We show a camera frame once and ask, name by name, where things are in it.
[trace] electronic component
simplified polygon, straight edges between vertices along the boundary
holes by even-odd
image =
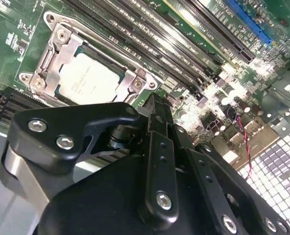
[[[227,105],[230,103],[230,99],[224,93],[219,92],[216,94],[216,96],[222,105]]]
[[[11,87],[0,91],[0,123],[10,125],[15,113],[26,109],[45,108],[46,105]]]
[[[238,101],[238,106],[244,111],[244,113],[250,112],[250,106],[243,100]]]
[[[261,42],[268,45],[272,43],[272,39],[266,35],[235,0],[224,0],[224,2]]]
[[[264,111],[257,104],[253,104],[251,106],[251,111],[258,116],[262,116],[264,114]]]

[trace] capacitor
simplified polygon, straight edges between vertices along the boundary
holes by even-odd
[[[218,136],[220,134],[220,130],[215,122],[210,124],[210,128],[215,136]]]
[[[244,113],[248,113],[250,111],[249,105],[243,100],[238,102],[238,106],[244,111]]]
[[[181,121],[186,122],[189,119],[189,116],[185,110],[180,110],[178,112],[179,118]]]
[[[257,104],[252,105],[251,110],[255,115],[258,116],[262,116],[264,114],[264,111]]]
[[[217,121],[217,126],[220,129],[220,131],[224,131],[226,129],[226,126],[220,120]]]
[[[224,93],[217,93],[216,96],[222,105],[229,104],[229,98]]]
[[[223,111],[225,116],[232,121],[236,120],[237,111],[231,105],[228,105]]]
[[[235,89],[229,85],[224,89],[224,91],[230,99],[234,99],[237,96]]]

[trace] cable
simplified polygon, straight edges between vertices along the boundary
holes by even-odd
[[[242,129],[242,132],[244,133],[244,140],[245,140],[245,145],[246,145],[246,151],[247,151],[247,157],[248,157],[248,163],[249,163],[249,171],[248,171],[248,175],[245,178],[246,180],[249,179],[249,177],[252,174],[252,164],[251,164],[251,155],[250,155],[250,146],[248,145],[248,138],[247,138],[247,131],[244,128],[241,118],[239,116],[237,116],[237,121]]]

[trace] perforated metal panel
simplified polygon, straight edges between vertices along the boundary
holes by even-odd
[[[248,183],[290,225],[290,134],[252,162]],[[239,171],[244,178],[249,166]]]

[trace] bolt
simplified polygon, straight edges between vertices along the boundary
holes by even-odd
[[[207,150],[209,153],[211,152],[211,148],[208,145],[204,145],[204,149]]]
[[[129,114],[135,114],[135,110],[131,107],[126,107],[125,108],[126,112],[128,112]]]
[[[154,83],[154,82],[151,82],[151,83],[149,84],[149,87],[150,87],[150,88],[155,88],[155,87],[156,87],[156,85],[155,85],[155,83]]]
[[[59,29],[57,31],[57,38],[58,38],[60,43],[62,43],[62,44],[66,43],[68,40],[67,32],[65,32],[63,29]]]
[[[270,221],[268,218],[265,218],[264,219],[268,228],[272,231],[272,232],[275,232],[276,233],[276,227],[275,225],[272,223],[272,221]]]
[[[163,122],[162,117],[160,117],[160,116],[156,116],[156,119],[157,119],[159,122]]]
[[[53,15],[47,15],[46,16],[46,20],[48,23],[54,23],[55,22],[55,18],[53,17]]]
[[[286,226],[279,220],[276,221],[276,223],[278,224],[278,226],[285,232],[288,233],[288,229],[286,228]]]
[[[40,121],[40,120],[31,120],[28,123],[28,128],[31,131],[43,132],[47,129],[47,125],[46,125],[46,123],[44,123],[43,121]]]
[[[21,77],[21,80],[22,80],[23,82],[27,82],[27,81],[28,81],[28,77],[27,77],[26,75],[23,75],[23,76]]]
[[[142,84],[141,81],[137,80],[137,81],[135,81],[134,86],[135,86],[136,88],[141,88],[141,87],[143,86],[143,84]]]
[[[236,224],[234,223],[234,221],[228,217],[227,215],[223,215],[222,217],[222,221],[224,226],[232,233],[232,234],[236,234],[237,233],[237,227]]]
[[[37,78],[35,81],[35,86],[38,88],[41,88],[41,87],[45,86],[45,81],[41,78]]]
[[[184,133],[184,129],[181,126],[178,126],[178,131]]]
[[[56,143],[60,148],[65,149],[65,150],[70,150],[74,147],[73,140],[68,136],[60,136],[56,140]]]
[[[169,198],[168,195],[166,195],[165,193],[163,192],[160,192],[156,195],[156,202],[158,203],[158,205],[168,211],[169,209],[171,209],[172,207],[172,201],[171,199]]]

